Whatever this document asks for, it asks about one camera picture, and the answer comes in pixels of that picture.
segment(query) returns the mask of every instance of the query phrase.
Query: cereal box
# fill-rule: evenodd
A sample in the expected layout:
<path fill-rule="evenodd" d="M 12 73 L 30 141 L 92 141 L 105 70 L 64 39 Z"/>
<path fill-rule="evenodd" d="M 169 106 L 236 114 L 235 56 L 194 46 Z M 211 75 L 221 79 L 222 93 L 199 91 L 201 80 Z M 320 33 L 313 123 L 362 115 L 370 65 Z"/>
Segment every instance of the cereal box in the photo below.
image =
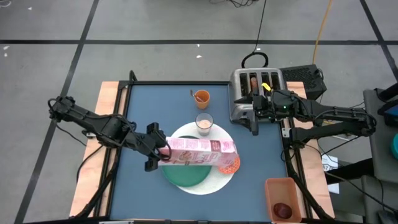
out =
<path fill-rule="evenodd" d="M 238 157 L 234 141 L 167 138 L 172 148 L 169 161 L 159 161 L 164 165 L 211 165 L 225 167 L 231 165 Z M 168 147 L 159 149 L 162 154 L 169 154 Z"/>

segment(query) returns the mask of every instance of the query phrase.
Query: small cup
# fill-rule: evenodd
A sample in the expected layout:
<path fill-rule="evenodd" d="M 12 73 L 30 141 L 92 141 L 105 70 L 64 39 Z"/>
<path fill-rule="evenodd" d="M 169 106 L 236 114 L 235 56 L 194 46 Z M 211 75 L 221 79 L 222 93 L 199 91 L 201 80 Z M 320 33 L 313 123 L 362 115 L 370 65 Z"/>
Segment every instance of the small cup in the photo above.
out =
<path fill-rule="evenodd" d="M 198 133 L 201 136 L 206 136 L 210 133 L 213 126 L 213 117 L 208 113 L 200 113 L 196 118 Z"/>
<path fill-rule="evenodd" d="M 205 109 L 207 107 L 207 105 L 209 105 L 210 94 L 206 90 L 198 90 L 195 93 L 194 99 L 195 99 L 195 102 L 197 103 L 197 106 L 199 109 Z"/>

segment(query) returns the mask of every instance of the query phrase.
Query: gray floor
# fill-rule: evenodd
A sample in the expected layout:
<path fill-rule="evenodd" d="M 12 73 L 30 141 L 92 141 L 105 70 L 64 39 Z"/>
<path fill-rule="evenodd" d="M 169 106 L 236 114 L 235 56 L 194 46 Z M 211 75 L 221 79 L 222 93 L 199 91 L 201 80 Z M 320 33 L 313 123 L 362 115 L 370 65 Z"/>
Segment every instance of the gray floor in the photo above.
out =
<path fill-rule="evenodd" d="M 398 40 L 397 1 L 366 2 L 383 38 Z M 6 40 L 79 40 L 92 3 L 13 0 L 0 8 L 1 223 L 16 218 L 50 124 L 46 101 L 60 93 L 78 44 Z M 268 0 L 260 39 L 315 40 L 327 4 L 327 0 Z M 255 40 L 261 11 L 262 0 L 239 9 L 230 2 L 208 0 L 100 0 L 87 39 Z M 359 0 L 334 0 L 322 40 L 377 38 Z M 312 45 L 258 47 L 269 56 L 269 67 L 312 61 Z M 125 80 L 130 69 L 140 80 L 227 80 L 253 48 L 252 44 L 84 45 L 68 94 L 94 110 L 101 82 Z M 398 46 L 388 49 L 398 58 Z M 247 66 L 260 64 L 260 58 L 253 58 Z M 316 64 L 328 87 L 322 100 L 326 105 L 353 106 L 362 102 L 365 88 L 396 82 L 380 45 L 321 45 Z M 83 139 L 76 125 L 61 127 Z M 324 149 L 339 143 L 335 138 L 320 141 Z M 25 222 L 68 217 L 83 151 L 83 146 L 55 131 Z M 368 139 L 358 139 L 331 155 L 348 162 L 369 158 Z"/>

